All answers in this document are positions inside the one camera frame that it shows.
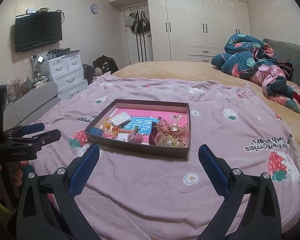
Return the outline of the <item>maroon banana hair clip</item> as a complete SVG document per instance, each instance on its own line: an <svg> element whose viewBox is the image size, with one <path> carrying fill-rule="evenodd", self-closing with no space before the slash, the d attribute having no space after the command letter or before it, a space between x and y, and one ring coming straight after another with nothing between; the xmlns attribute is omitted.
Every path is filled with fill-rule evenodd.
<svg viewBox="0 0 300 240"><path fill-rule="evenodd" d="M153 145L156 146L156 137L158 134L158 130L157 130L157 123L156 122L152 122L152 127L151 127L151 132L149 134L149 145Z"/></svg>

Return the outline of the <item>pink book blue label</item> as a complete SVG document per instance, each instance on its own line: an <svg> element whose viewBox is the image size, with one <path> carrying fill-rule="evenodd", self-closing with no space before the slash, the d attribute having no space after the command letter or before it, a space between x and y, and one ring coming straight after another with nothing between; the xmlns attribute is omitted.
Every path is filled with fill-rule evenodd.
<svg viewBox="0 0 300 240"><path fill-rule="evenodd" d="M110 123L109 119L121 112L127 112L132 118L129 122L126 122L120 126L114 126ZM139 126L139 132L143 136L144 145L149 145L149 134L151 132L152 122L158 123L161 119L165 119L167 122L171 123L172 119L169 115L183 115L179 119L179 126L185 126L188 124L188 140L190 140L190 125L189 117L186 111L176 112L176 111L159 111L159 110L146 110L146 109L133 109L133 108L116 108L100 126L104 130L103 136L110 139L116 139L119 133L131 133L135 126Z"/></svg>

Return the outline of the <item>hanging bags on door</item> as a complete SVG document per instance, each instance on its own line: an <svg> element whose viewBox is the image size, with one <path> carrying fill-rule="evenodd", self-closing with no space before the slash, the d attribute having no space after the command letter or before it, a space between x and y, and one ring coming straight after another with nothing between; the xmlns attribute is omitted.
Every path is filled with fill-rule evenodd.
<svg viewBox="0 0 300 240"><path fill-rule="evenodd" d="M126 16L125 27L129 28L134 34L142 34L151 31L150 21L143 10L133 11Z"/></svg>

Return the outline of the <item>round wall clock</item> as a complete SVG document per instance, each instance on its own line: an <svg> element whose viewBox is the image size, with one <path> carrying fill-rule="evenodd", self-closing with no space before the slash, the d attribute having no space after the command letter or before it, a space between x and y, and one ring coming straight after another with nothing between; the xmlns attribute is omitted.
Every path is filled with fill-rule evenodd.
<svg viewBox="0 0 300 240"><path fill-rule="evenodd" d="M92 14L96 15L98 13L98 5L92 4L90 6L90 11L91 11Z"/></svg>

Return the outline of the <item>pearl claw hair clip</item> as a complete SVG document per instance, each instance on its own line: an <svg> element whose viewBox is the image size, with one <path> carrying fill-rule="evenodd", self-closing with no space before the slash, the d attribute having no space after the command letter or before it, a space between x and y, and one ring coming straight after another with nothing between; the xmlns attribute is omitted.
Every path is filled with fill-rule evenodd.
<svg viewBox="0 0 300 240"><path fill-rule="evenodd" d="M179 141L177 140L167 140L166 147L179 147Z"/></svg>

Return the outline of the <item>blue small box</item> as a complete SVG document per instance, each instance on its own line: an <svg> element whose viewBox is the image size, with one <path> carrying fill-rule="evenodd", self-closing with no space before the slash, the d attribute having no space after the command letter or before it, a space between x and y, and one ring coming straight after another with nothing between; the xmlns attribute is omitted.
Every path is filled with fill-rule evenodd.
<svg viewBox="0 0 300 240"><path fill-rule="evenodd" d="M104 130L96 127L91 127L89 133L96 137L102 137Z"/></svg>

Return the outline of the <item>grey headboard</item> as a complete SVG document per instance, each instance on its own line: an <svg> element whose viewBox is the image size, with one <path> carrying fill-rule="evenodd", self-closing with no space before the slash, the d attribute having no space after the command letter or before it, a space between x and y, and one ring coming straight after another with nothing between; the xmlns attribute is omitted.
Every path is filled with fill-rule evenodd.
<svg viewBox="0 0 300 240"><path fill-rule="evenodd" d="M264 38L263 42L273 48L277 61L289 61L292 64L293 74L290 81L300 86L300 45L269 38Z"/></svg>

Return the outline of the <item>teal floral quilt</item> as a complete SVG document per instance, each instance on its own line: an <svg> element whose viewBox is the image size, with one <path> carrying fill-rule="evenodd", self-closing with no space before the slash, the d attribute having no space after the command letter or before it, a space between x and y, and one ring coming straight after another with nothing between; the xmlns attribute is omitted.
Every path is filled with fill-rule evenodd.
<svg viewBox="0 0 300 240"><path fill-rule="evenodd" d="M287 84L269 44L235 33L226 42L224 53L214 56L211 64L225 74L252 81L262 88L266 98L300 113L294 101L294 90Z"/></svg>

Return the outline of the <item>pink fuzzy hair clip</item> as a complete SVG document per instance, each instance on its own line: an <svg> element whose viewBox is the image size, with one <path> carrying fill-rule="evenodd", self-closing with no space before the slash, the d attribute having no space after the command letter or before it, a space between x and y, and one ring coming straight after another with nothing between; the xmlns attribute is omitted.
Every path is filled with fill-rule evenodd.
<svg viewBox="0 0 300 240"><path fill-rule="evenodd" d="M139 132L140 128L139 126L135 126L133 131L129 133L128 135L128 142L136 143L136 144L142 144L143 143L143 136Z"/></svg>

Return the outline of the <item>white wardrobe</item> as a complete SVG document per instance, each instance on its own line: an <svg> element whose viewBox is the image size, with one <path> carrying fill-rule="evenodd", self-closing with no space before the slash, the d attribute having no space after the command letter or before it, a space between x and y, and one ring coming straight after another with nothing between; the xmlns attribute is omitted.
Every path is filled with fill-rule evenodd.
<svg viewBox="0 0 300 240"><path fill-rule="evenodd" d="M120 13L130 64L146 61L210 62L232 34L250 34L247 0L108 0ZM151 31L134 34L125 17L143 10Z"/></svg>

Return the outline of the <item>cream claw hair clip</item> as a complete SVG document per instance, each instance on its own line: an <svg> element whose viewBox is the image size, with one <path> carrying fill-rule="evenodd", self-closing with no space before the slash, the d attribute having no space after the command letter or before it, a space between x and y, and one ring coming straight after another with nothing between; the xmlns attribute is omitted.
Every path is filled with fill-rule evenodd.
<svg viewBox="0 0 300 240"><path fill-rule="evenodd" d="M183 117L183 115L172 115L170 114L169 117L172 119L170 124L170 130L172 132L179 131L179 119Z"/></svg>

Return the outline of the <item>white earring card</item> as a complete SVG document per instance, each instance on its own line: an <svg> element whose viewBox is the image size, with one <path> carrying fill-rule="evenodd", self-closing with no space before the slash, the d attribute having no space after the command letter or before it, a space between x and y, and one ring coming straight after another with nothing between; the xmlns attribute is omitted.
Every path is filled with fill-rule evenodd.
<svg viewBox="0 0 300 240"><path fill-rule="evenodd" d="M115 116L112 116L109 121L114 126L120 126L126 122L129 122L132 117L127 112L121 112Z"/></svg>

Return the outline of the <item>brown cardboard tray box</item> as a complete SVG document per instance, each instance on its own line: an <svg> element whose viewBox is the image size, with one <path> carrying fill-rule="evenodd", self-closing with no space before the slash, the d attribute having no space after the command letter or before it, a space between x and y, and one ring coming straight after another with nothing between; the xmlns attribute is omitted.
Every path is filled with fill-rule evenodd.
<svg viewBox="0 0 300 240"><path fill-rule="evenodd" d="M91 142L144 154L187 159L188 103L116 99L85 129Z"/></svg>

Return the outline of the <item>grey padded bench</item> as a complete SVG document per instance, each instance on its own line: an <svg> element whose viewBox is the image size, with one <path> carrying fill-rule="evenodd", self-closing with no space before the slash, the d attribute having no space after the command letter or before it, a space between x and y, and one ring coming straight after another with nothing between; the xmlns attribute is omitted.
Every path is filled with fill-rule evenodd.
<svg viewBox="0 0 300 240"><path fill-rule="evenodd" d="M4 130L18 125L29 125L39 120L46 112L58 104L58 87L55 82L47 82L29 91L4 110Z"/></svg>

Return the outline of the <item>beige dotted bow hair clip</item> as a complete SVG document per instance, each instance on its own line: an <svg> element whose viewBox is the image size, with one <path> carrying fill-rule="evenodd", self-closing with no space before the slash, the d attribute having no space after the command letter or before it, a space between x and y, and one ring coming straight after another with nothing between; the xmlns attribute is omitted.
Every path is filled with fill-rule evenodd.
<svg viewBox="0 0 300 240"><path fill-rule="evenodd" d="M167 140L177 140L179 141L179 147L184 148L188 147L189 140L188 140L188 124L185 126L179 126L179 131L172 132L170 130L170 123L167 122L165 119L161 119L157 123L157 130L158 134L156 137L157 146L165 146Z"/></svg>

